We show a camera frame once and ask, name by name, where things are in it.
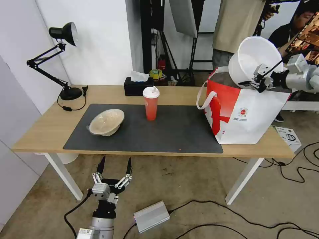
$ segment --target tissue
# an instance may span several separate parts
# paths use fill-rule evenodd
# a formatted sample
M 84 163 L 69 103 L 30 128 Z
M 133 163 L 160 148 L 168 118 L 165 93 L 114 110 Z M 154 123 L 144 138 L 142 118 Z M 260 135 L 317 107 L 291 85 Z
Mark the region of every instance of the tissue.
M 131 81 L 146 82 L 149 79 L 149 74 L 144 74 L 136 71 L 131 71 Z

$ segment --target bag handle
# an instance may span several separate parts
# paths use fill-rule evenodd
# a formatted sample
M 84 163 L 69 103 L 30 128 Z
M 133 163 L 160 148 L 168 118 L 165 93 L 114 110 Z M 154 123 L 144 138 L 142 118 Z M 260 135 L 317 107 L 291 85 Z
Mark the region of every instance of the bag handle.
M 200 99 L 200 96 L 202 95 L 202 92 L 203 92 L 203 89 L 204 89 L 204 85 L 207 83 L 208 81 L 205 81 L 204 84 L 202 85 L 202 87 L 200 88 L 198 94 L 197 94 L 197 101 L 196 101 L 196 106 L 197 106 L 197 109 L 199 110 L 203 110 L 205 109 L 207 106 L 209 106 L 209 103 L 212 101 L 212 99 L 214 98 L 214 96 L 217 96 L 217 93 L 215 91 L 211 91 L 209 93 L 209 95 L 207 96 L 204 104 L 202 107 L 200 107 L 198 105 L 198 102 L 199 102 L 199 99 Z
M 225 72 L 229 72 L 228 71 L 228 66 L 221 66 L 221 67 L 218 67 L 216 68 L 213 73 L 208 77 L 208 79 L 210 80 L 210 78 L 212 78 L 213 75 L 217 74 L 217 73 L 225 73 Z M 197 101 L 196 101 L 196 106 L 197 106 L 197 109 L 199 110 L 203 110 L 205 109 L 207 106 L 209 106 L 209 103 L 212 101 L 212 99 L 214 98 L 214 96 L 217 97 L 217 93 L 215 91 L 211 91 L 209 93 L 209 95 L 207 96 L 207 99 L 205 100 L 204 104 L 202 107 L 200 107 L 198 105 L 198 102 L 199 102 L 199 99 L 200 99 L 200 96 L 202 95 L 202 92 L 203 92 L 203 89 L 204 89 L 204 85 L 208 83 L 208 81 L 205 81 L 204 84 L 202 85 L 202 87 L 200 88 L 198 94 L 197 94 Z

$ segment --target concrete floor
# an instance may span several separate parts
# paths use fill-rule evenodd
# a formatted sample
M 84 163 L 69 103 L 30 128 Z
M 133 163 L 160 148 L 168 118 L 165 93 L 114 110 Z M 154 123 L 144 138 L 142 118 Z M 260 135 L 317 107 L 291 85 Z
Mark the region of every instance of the concrete floor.
M 318 141 L 319 115 L 311 112 L 284 112 L 285 122 L 279 125 L 295 129 L 303 145 Z M 313 161 L 312 151 L 307 155 Z M 66 167 L 79 187 L 85 191 L 93 186 L 91 173 L 96 170 L 101 156 L 81 155 Z M 128 156 L 107 156 L 104 177 L 120 179 L 126 170 Z M 244 163 L 232 158 L 196 157 L 147 157 L 133 156 L 133 181 L 120 194 L 115 222 L 115 239 L 123 238 L 134 223 L 133 213 L 163 200 L 168 209 L 175 208 L 191 199 L 215 200 L 225 204 L 224 197 L 245 167 Z M 302 155 L 284 168 L 287 177 L 299 179 L 297 166 L 315 168 Z M 319 191 L 316 172 L 303 171 L 306 183 L 298 184 L 281 177 L 279 168 L 259 168 L 244 187 L 231 209 L 247 219 L 273 225 L 292 221 L 301 227 L 316 230 L 319 222 Z M 0 233 L 2 239 L 56 239 L 73 238 L 65 224 L 63 215 L 77 205 L 70 191 L 48 166 L 17 211 Z M 97 207 L 90 198 L 68 218 L 78 231 L 88 227 L 91 214 Z M 202 224 L 218 223 L 232 227 L 247 238 L 276 238 L 279 229 L 264 229 L 252 226 L 240 217 L 213 204 L 190 204 L 171 215 L 171 219 L 141 235 L 133 228 L 128 239 L 133 238 L 176 238 L 186 230 Z M 203 227 L 185 235 L 193 238 L 242 238 L 234 232 L 220 227 Z M 301 232 L 285 231 L 280 239 L 311 238 Z

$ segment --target bowl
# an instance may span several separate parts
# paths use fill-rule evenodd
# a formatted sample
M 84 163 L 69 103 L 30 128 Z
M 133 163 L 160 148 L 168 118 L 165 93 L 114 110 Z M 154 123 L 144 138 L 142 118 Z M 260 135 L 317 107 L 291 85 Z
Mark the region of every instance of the bowl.
M 88 129 L 93 135 L 111 136 L 119 129 L 123 120 L 124 112 L 122 110 L 106 110 L 91 121 Z

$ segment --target white table leg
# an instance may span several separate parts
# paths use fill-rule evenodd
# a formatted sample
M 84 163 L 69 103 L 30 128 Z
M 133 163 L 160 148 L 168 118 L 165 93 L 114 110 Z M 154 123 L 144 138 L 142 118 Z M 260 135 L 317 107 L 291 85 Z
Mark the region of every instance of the white table leg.
M 235 200 L 237 195 L 240 193 L 240 191 L 243 189 L 243 187 L 246 185 L 248 180 L 251 178 L 251 176 L 254 174 L 254 172 L 257 170 L 259 165 L 263 162 L 265 158 L 251 158 L 247 166 L 245 167 L 242 174 L 239 176 L 237 182 L 234 184 L 228 195 L 226 196 L 225 200 L 227 205 L 232 204 L 232 202 Z
M 77 200 L 81 200 L 83 197 L 83 193 L 81 192 L 79 186 L 76 184 L 58 155 L 56 153 L 44 153 L 44 156 L 49 160 L 50 164 L 56 170 L 66 186 L 71 190 L 75 198 Z

